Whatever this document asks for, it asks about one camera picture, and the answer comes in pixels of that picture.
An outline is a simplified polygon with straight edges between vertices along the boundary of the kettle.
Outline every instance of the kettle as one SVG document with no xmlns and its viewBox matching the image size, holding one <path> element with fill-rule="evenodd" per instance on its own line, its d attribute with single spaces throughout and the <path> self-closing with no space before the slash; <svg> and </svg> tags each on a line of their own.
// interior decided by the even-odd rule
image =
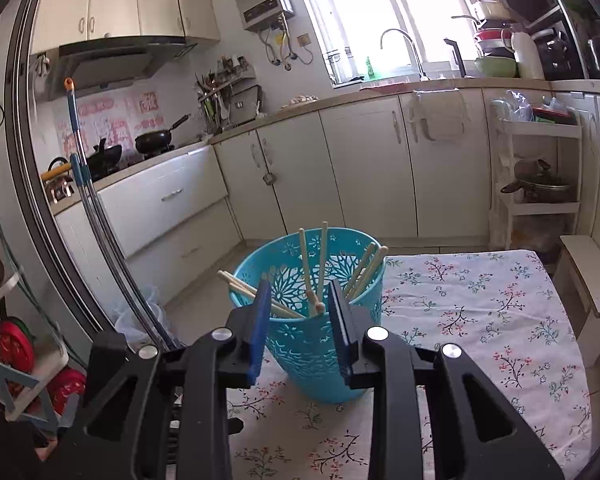
<svg viewBox="0 0 600 480">
<path fill-rule="evenodd" d="M 69 163 L 64 156 L 56 156 L 56 158 L 49 164 L 47 171 L 51 171 L 51 168 L 56 162 L 62 162 L 63 164 Z M 66 173 L 60 174 L 59 176 L 49 180 L 45 184 L 46 199 L 49 200 L 49 202 L 57 204 L 63 198 L 71 196 L 74 194 L 74 188 L 71 186 L 71 182 L 73 181 L 74 180 Z"/>
</svg>

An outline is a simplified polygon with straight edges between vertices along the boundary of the wok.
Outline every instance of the wok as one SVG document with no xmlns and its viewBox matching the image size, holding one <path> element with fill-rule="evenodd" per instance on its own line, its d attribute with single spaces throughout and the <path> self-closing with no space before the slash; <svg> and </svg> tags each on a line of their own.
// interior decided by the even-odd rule
<svg viewBox="0 0 600 480">
<path fill-rule="evenodd" d="M 173 126 L 168 130 L 156 130 L 154 132 L 148 132 L 136 137 L 136 150 L 143 155 L 147 153 L 157 152 L 166 148 L 171 143 L 171 132 L 178 126 L 185 123 L 191 114 L 187 114 L 179 118 Z"/>
</svg>

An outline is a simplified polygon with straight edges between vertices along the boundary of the chopstick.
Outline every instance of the chopstick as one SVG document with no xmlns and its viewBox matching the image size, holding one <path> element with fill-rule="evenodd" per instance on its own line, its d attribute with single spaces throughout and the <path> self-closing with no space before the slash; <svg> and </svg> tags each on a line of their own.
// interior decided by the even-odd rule
<svg viewBox="0 0 600 480">
<path fill-rule="evenodd" d="M 311 277 L 309 274 L 309 255 L 306 250 L 306 237 L 304 229 L 298 229 L 298 237 L 300 238 L 300 253 L 302 254 L 302 272 L 304 273 L 304 290 L 308 301 L 309 317 L 317 314 L 315 304 L 318 303 L 318 298 L 311 288 Z"/>
<path fill-rule="evenodd" d="M 327 229 L 329 228 L 328 222 L 322 222 L 322 232 L 320 233 L 320 271 L 318 272 L 318 300 L 322 302 L 324 296 L 324 266 L 327 262 Z"/>
<path fill-rule="evenodd" d="M 357 284 L 354 293 L 351 295 L 352 300 L 355 300 L 356 297 L 359 296 L 360 293 L 366 289 L 366 286 L 371 281 L 374 272 L 376 272 L 376 269 L 380 266 L 380 263 L 382 263 L 382 260 L 384 260 L 384 257 L 387 256 L 388 253 L 389 248 L 386 245 L 383 245 L 376 251 L 376 254 L 374 254 L 371 263 L 368 264 L 368 266 L 365 269 L 365 272 L 363 272 L 362 276 L 360 276 L 360 282 Z"/>
<path fill-rule="evenodd" d="M 229 285 L 230 290 L 232 290 L 233 292 L 236 292 L 237 294 L 241 294 L 241 295 L 249 298 L 250 300 L 256 299 L 255 294 L 253 294 L 250 290 L 247 290 L 246 288 L 242 288 L 237 283 L 227 282 L 227 285 Z M 299 312 L 294 312 L 293 310 L 291 310 L 287 307 L 280 308 L 279 306 L 277 306 L 274 303 L 271 303 L 271 313 L 275 314 L 278 317 L 304 319 L 304 316 L 302 314 L 300 314 Z"/>
<path fill-rule="evenodd" d="M 362 269 L 366 266 L 366 263 L 369 261 L 369 258 L 371 257 L 371 253 L 373 251 L 375 251 L 377 248 L 378 248 L 378 244 L 376 244 L 375 242 L 371 242 L 366 247 L 365 253 L 362 255 L 362 258 L 360 258 L 360 261 L 358 262 L 356 268 L 354 269 L 353 274 L 351 275 L 351 278 L 349 279 L 349 281 L 347 282 L 347 285 L 345 286 L 344 290 L 342 291 L 345 298 L 349 299 L 349 293 L 352 292 L 354 286 L 356 285 L 356 281 L 358 280 L 358 276 L 360 275 L 360 272 L 362 272 Z"/>
<path fill-rule="evenodd" d="M 244 282 L 240 278 L 236 278 L 234 275 L 232 275 L 232 273 L 227 272 L 226 270 L 218 270 L 218 276 L 224 282 L 227 282 L 228 284 L 233 283 L 234 285 L 242 288 L 243 290 L 246 290 L 247 292 L 251 293 L 251 295 L 255 298 L 255 295 L 258 290 L 254 286 L 249 285 L 249 283 Z M 296 312 L 295 310 L 292 310 L 291 308 L 280 303 L 279 301 L 271 300 L 271 303 L 273 306 L 286 312 L 286 316 L 283 317 L 295 317 L 296 319 L 304 319 L 304 316 L 302 314 Z"/>
</svg>

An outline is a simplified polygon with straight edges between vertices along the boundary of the red container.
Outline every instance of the red container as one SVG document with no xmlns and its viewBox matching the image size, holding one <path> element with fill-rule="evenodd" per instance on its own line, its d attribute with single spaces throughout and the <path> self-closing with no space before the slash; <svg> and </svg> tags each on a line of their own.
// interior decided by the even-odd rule
<svg viewBox="0 0 600 480">
<path fill-rule="evenodd" d="M 501 40 L 502 38 L 510 40 L 512 35 L 513 32 L 510 28 L 485 28 L 475 33 L 474 40 Z"/>
</svg>

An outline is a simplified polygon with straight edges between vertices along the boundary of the floral tablecloth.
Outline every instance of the floral tablecloth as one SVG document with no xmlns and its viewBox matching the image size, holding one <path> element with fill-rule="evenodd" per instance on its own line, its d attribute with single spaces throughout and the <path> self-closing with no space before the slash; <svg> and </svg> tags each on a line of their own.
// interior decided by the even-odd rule
<svg viewBox="0 0 600 480">
<path fill-rule="evenodd" d="M 457 342 L 535 429 L 570 480 L 590 454 L 590 404 L 577 343 L 533 252 L 421 254 L 386 259 L 382 325 L 412 345 Z M 419 388 L 426 478 L 433 478 Z M 347 404 L 301 394 L 266 352 L 258 384 L 229 390 L 244 421 L 230 437 L 234 478 L 366 479 L 373 391 Z"/>
</svg>

